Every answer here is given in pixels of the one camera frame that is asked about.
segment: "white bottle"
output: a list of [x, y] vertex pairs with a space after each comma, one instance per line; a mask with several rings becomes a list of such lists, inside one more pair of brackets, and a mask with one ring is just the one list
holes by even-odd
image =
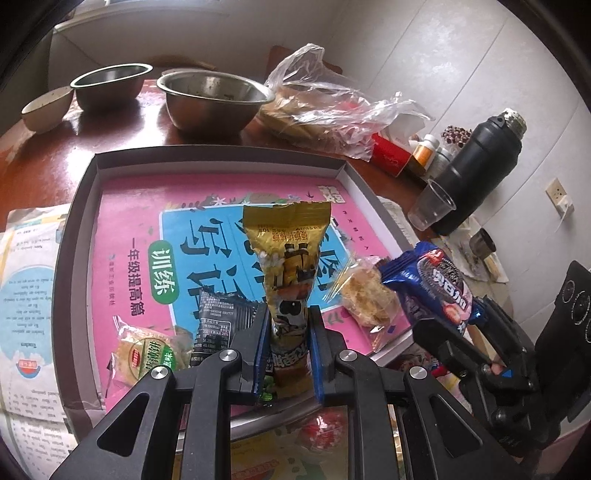
[[425, 170], [427, 170], [433, 161], [437, 147], [439, 147], [439, 140], [434, 135], [427, 134], [425, 135], [425, 138], [418, 143], [417, 148], [413, 153], [413, 157]]

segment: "packaged biscuit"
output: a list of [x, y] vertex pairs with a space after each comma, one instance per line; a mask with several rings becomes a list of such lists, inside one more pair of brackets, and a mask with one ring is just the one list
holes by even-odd
[[242, 225], [264, 273], [278, 384], [307, 371], [307, 300], [314, 287], [330, 203], [245, 206]]
[[111, 355], [111, 369], [117, 390], [123, 386], [133, 387], [157, 365], [166, 365], [171, 370], [188, 367], [190, 348], [184, 336], [131, 326], [119, 317], [114, 321], [118, 342], [117, 350]]

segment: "plastic cup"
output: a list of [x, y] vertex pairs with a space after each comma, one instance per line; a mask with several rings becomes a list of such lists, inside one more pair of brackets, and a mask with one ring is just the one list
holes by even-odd
[[410, 209], [408, 220], [417, 230], [423, 231], [455, 209], [456, 204], [447, 192], [429, 179], [427, 187]]

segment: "snack bag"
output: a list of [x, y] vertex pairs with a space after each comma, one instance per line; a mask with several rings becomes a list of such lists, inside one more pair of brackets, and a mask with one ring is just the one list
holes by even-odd
[[234, 335], [252, 326], [257, 301], [236, 294], [199, 294], [199, 328], [189, 365], [196, 367], [213, 353], [229, 348]]
[[381, 266], [380, 272], [384, 285], [404, 295], [411, 323], [432, 314], [464, 332], [472, 314], [472, 292], [443, 250], [419, 242], [414, 250]]
[[180, 336], [149, 328], [134, 327], [114, 318], [118, 330], [117, 350], [111, 354], [112, 380], [133, 387], [157, 365], [180, 370], [189, 365], [189, 352]]
[[278, 384], [307, 372], [307, 300], [329, 222], [330, 202], [244, 207], [242, 226], [264, 273]]

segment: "oreo cookie package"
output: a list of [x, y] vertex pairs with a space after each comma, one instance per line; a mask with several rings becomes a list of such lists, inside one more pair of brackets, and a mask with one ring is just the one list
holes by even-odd
[[382, 283], [402, 295], [409, 321], [435, 316], [450, 322], [460, 334], [472, 308], [472, 292], [462, 273], [439, 247], [419, 242], [414, 250], [380, 267]]

